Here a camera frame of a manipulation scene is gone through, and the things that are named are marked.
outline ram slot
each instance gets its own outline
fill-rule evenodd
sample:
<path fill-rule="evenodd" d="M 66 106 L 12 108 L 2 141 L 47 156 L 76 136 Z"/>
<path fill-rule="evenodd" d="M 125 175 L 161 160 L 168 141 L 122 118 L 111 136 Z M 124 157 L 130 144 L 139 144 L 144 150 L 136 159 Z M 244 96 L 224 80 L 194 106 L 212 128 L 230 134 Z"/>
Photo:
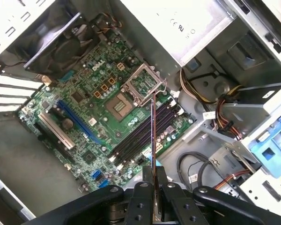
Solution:
<path fill-rule="evenodd" d="M 69 150 L 75 146 L 75 143 L 65 134 L 65 132 L 63 132 L 62 129 L 59 128 L 48 114 L 41 112 L 38 117 Z"/>
<path fill-rule="evenodd" d="M 167 117 L 164 118 L 164 120 L 162 120 L 160 124 L 156 125 L 156 133 L 160 134 L 171 124 L 174 119 L 174 114 L 167 115 Z M 149 144 L 150 140 L 151 132 L 147 132 L 143 137 L 136 141 L 134 145 L 129 146 L 129 149 L 126 150 L 125 155 L 120 157 L 121 161 L 117 160 L 115 163 L 122 163 L 124 161 L 128 162 L 135 156 L 135 154 L 139 153 L 140 150 L 142 150 L 147 144 Z"/>
<path fill-rule="evenodd" d="M 160 129 L 159 127 L 162 126 L 162 124 L 164 124 L 164 123 L 170 124 L 171 120 L 168 122 L 169 117 L 175 118 L 175 114 L 172 110 L 165 111 L 165 112 L 161 113 L 159 117 L 156 117 L 156 130 L 159 130 Z M 131 145 L 126 145 L 124 148 L 121 149 L 121 151 L 119 151 L 117 153 L 114 163 L 117 165 L 117 164 L 123 163 L 125 161 L 128 161 L 126 156 L 135 155 L 136 152 L 140 151 L 141 147 L 144 147 L 144 146 L 140 146 L 137 148 L 135 146 L 137 144 L 139 144 L 140 142 L 142 142 L 143 138 L 147 138 L 148 139 L 147 143 L 148 143 L 150 140 L 150 135 L 151 135 L 151 132 L 150 132 L 150 126 L 149 126 L 148 129 L 146 130 L 146 132 L 144 132 L 142 135 L 140 135 L 138 137 L 135 137 L 134 142 Z"/>
<path fill-rule="evenodd" d="M 164 113 L 165 111 L 169 110 L 167 108 L 167 104 L 163 104 L 156 110 L 156 117 Z M 120 144 L 118 144 L 112 151 L 112 153 L 109 155 L 112 157 L 115 154 L 120 154 L 123 148 L 130 145 L 135 141 L 135 138 L 139 136 L 144 130 L 148 129 L 148 126 L 150 127 L 151 119 L 147 118 L 140 126 L 138 126 L 133 132 L 131 132 Z"/>

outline black ram slot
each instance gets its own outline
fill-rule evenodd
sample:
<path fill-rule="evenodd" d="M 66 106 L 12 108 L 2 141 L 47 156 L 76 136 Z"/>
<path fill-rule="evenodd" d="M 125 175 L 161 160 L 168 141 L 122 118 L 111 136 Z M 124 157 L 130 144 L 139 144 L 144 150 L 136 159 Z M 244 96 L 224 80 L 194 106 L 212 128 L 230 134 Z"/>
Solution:
<path fill-rule="evenodd" d="M 162 121 L 167 115 L 169 114 L 173 114 L 174 112 L 172 111 L 172 109 L 168 109 L 162 113 L 159 113 L 159 115 L 156 117 L 156 127 L 158 127 L 158 124 L 160 124 L 160 121 Z M 131 149 L 131 146 L 135 145 L 136 141 L 141 139 L 145 134 L 150 135 L 150 125 L 148 125 L 146 127 L 146 129 L 144 130 L 144 132 L 140 133 L 138 136 L 134 137 L 133 142 L 131 142 L 131 144 L 125 145 L 123 146 L 123 148 L 121 148 L 119 151 L 117 151 L 117 154 L 115 155 L 117 159 L 121 159 L 122 155 L 126 155 L 127 153 L 127 149 Z"/>
<path fill-rule="evenodd" d="M 167 104 L 163 104 L 156 110 L 156 116 L 161 115 L 164 113 L 164 111 L 168 110 L 167 109 Z M 120 144 L 118 144 L 113 151 L 110 154 L 110 157 L 112 155 L 115 155 L 115 153 L 120 153 L 123 148 L 126 146 L 130 145 L 132 142 L 135 141 L 135 138 L 139 136 L 145 129 L 148 128 L 151 124 L 151 118 L 147 118 L 142 124 L 137 127 L 132 133 L 130 133 Z"/>
<path fill-rule="evenodd" d="M 160 134 L 162 131 L 164 131 L 171 122 L 175 119 L 174 114 L 168 115 L 167 118 L 163 118 L 160 124 L 156 125 L 156 134 Z M 142 150 L 148 143 L 150 143 L 151 140 L 151 131 L 147 132 L 143 137 L 141 137 L 137 142 L 135 142 L 134 145 L 130 146 L 128 150 L 126 150 L 126 154 L 121 157 L 122 163 L 124 161 L 128 162 L 130 159 L 132 159 L 136 153 L 138 153 L 140 150 Z"/>
<path fill-rule="evenodd" d="M 58 143 L 58 140 L 55 140 L 54 138 L 52 138 L 53 135 L 51 135 L 50 133 L 48 133 L 43 127 L 42 125 L 39 124 L 39 122 L 36 122 L 34 124 L 34 126 L 39 130 L 39 132 L 41 132 L 41 136 L 38 137 L 38 139 L 40 141 L 42 141 L 43 138 L 48 139 L 51 144 L 56 148 L 56 150 L 65 158 L 68 159 L 71 163 L 75 164 L 75 160 L 73 159 L 73 157 L 70 155 L 69 152 L 67 152 L 67 150 L 65 150 L 65 146 L 61 143 Z"/>

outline connector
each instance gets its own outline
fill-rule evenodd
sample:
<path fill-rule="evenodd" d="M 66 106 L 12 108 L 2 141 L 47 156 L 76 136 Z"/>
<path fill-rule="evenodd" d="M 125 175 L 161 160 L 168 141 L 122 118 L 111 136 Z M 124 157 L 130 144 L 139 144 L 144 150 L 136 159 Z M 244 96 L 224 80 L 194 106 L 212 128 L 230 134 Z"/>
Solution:
<path fill-rule="evenodd" d="M 108 180 L 104 180 L 98 187 L 99 188 L 103 188 L 106 187 L 108 185 L 109 181 Z"/>
<path fill-rule="evenodd" d="M 81 119 L 78 118 L 78 116 L 76 116 L 76 114 L 66 105 L 65 102 L 59 100 L 57 104 L 62 110 L 66 112 L 68 117 L 88 136 L 88 138 L 92 139 L 97 144 L 101 144 L 101 142 L 95 137 L 91 130 L 82 122 Z"/>
<path fill-rule="evenodd" d="M 72 149 L 75 146 L 75 143 L 65 134 L 65 132 L 63 132 L 62 129 L 59 128 L 48 114 L 42 112 L 38 117 L 68 149 Z"/>

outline expansion slot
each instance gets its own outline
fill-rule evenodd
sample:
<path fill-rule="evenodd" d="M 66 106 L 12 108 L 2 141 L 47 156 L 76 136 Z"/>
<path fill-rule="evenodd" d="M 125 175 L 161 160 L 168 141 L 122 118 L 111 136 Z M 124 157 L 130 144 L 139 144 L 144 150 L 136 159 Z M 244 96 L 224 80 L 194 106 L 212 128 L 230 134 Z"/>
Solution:
<path fill-rule="evenodd" d="M 66 103 L 62 100 L 57 102 L 57 105 L 66 112 L 67 116 L 78 126 L 90 139 L 92 139 L 97 144 L 101 144 L 101 142 L 95 138 L 94 134 L 91 130 L 82 122 L 81 119 L 76 116 L 76 114 L 66 105 Z"/>
<path fill-rule="evenodd" d="M 62 143 L 58 143 L 57 140 L 53 138 L 51 134 L 49 134 L 39 122 L 36 122 L 34 126 L 41 132 L 42 136 L 48 139 L 51 144 L 55 147 L 55 149 L 62 155 L 63 158 L 69 160 L 71 163 L 75 164 L 75 160 L 70 155 L 70 153 L 65 150 L 65 146 Z"/>
<path fill-rule="evenodd" d="M 72 149 L 75 146 L 75 143 L 62 131 L 62 129 L 59 128 L 48 114 L 42 112 L 38 117 L 68 149 Z"/>

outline pci express slot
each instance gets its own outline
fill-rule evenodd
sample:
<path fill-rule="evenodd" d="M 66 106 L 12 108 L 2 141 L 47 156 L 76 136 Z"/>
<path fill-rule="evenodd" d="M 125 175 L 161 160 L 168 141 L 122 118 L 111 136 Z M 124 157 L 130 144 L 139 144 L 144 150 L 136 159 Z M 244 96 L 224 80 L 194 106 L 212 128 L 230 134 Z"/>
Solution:
<path fill-rule="evenodd" d="M 67 150 L 65 150 L 65 146 L 62 143 L 58 143 L 57 140 L 55 140 L 53 138 L 53 136 L 51 134 L 49 134 L 42 126 L 39 122 L 36 122 L 34 124 L 34 126 L 39 130 L 39 132 L 41 132 L 41 136 L 45 137 L 46 139 L 48 139 L 51 144 L 55 147 L 55 149 L 62 155 L 63 158 L 69 160 L 71 163 L 75 164 L 75 160 L 73 159 L 73 157 L 70 155 L 69 152 L 67 152 Z"/>
<path fill-rule="evenodd" d="M 41 112 L 38 117 L 68 149 L 72 149 L 75 146 L 75 143 L 59 128 L 48 114 Z"/>
<path fill-rule="evenodd" d="M 161 124 L 156 125 L 156 134 L 159 135 L 162 133 L 169 125 L 171 125 L 172 121 L 175 119 L 174 114 L 169 114 L 163 118 Z M 138 141 L 135 142 L 134 145 L 129 146 L 129 148 L 126 150 L 126 154 L 124 157 L 122 157 L 122 161 L 130 161 L 136 153 L 139 152 L 139 150 L 143 149 L 145 146 L 147 146 L 151 141 L 151 131 L 146 133 L 143 137 L 141 137 Z"/>
<path fill-rule="evenodd" d="M 67 116 L 87 135 L 88 138 L 92 139 L 97 144 L 101 144 L 101 142 L 95 138 L 91 130 L 82 122 L 81 119 L 78 118 L 78 116 L 76 116 L 76 114 L 69 108 L 69 106 L 66 105 L 64 101 L 59 100 L 57 105 L 66 112 Z"/>
<path fill-rule="evenodd" d="M 163 104 L 156 110 L 156 117 L 160 117 L 162 113 L 164 113 L 166 110 L 169 110 L 167 108 L 167 104 Z M 123 148 L 126 146 L 132 144 L 135 141 L 135 138 L 140 136 L 142 132 L 148 130 L 148 127 L 150 127 L 151 124 L 151 118 L 147 118 L 145 121 L 141 123 L 133 132 L 131 132 L 120 144 L 118 144 L 112 151 L 112 153 L 109 155 L 109 157 L 118 155 L 121 153 Z"/>

